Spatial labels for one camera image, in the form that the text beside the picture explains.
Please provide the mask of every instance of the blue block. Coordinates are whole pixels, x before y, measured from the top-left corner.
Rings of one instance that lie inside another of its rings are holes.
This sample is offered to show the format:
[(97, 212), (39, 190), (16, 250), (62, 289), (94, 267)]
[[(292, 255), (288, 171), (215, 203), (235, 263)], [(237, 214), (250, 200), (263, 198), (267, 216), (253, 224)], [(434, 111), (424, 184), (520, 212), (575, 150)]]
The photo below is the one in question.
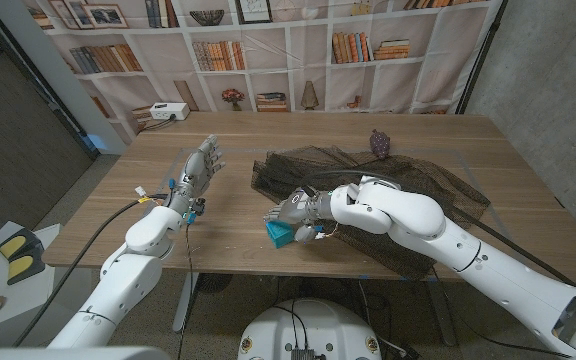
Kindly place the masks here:
[(266, 223), (266, 231), (268, 231), (268, 237), (275, 244), (275, 248), (280, 247), (292, 242), (295, 237), (292, 233), (292, 227), (282, 221), (271, 221)]

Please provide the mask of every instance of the bowl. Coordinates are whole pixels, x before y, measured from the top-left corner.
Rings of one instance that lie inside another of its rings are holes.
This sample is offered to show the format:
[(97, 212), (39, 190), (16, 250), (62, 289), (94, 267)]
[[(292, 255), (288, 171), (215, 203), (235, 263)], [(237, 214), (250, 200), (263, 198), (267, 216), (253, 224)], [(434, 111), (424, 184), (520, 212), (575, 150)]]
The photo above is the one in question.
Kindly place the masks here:
[(191, 11), (190, 16), (201, 26), (217, 26), (224, 17), (223, 10)]

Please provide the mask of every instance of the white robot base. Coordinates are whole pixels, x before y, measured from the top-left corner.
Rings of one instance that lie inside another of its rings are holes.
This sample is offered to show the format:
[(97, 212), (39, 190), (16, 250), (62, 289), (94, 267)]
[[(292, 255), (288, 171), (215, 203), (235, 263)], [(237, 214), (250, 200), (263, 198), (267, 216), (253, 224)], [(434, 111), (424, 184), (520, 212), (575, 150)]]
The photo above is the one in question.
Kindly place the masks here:
[[(291, 311), (301, 318), (303, 326)], [(375, 333), (355, 313), (327, 300), (305, 298), (295, 300), (294, 304), (293, 300), (284, 301), (253, 320), (241, 337), (237, 357), (239, 360), (295, 358), (379, 360), (381, 352)]]

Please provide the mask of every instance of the wooden table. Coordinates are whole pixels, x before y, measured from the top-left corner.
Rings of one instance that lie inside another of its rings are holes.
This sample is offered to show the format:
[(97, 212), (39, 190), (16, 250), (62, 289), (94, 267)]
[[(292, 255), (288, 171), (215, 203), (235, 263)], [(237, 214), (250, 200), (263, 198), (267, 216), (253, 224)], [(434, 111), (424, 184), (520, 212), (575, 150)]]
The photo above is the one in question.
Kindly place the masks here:
[[(392, 271), (335, 238), (275, 249), (262, 221), (274, 204), (250, 187), (253, 162), (265, 159), (268, 150), (337, 145), (347, 151), (366, 151), (375, 128), (391, 137), (391, 153), (432, 161), (482, 191), (492, 202), (484, 223), (576, 281), (576, 221), (483, 116), (193, 112), (186, 121), (140, 134), (43, 260), (53, 266), (69, 265), (108, 216), (136, 199), (135, 187), (141, 185), (148, 193), (166, 192), (167, 179), (177, 178), (190, 152), (214, 133), (227, 166), (204, 194), (205, 215), (190, 228), (195, 271), (397, 279)], [(80, 265), (100, 267), (145, 208), (136, 206), (111, 223)], [(471, 232), (510, 253), (482, 230)], [(164, 266), (188, 269), (185, 238), (176, 237), (178, 246)], [(444, 278), (458, 278), (443, 266), (438, 269)]]

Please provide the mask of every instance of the gray wall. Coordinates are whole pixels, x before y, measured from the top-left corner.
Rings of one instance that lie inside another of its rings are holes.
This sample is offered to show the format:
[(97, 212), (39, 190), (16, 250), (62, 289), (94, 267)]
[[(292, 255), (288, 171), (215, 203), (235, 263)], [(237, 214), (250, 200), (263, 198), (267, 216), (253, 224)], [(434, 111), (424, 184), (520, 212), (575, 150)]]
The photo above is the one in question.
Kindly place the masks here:
[(509, 1), (466, 113), (491, 117), (576, 219), (576, 1)]

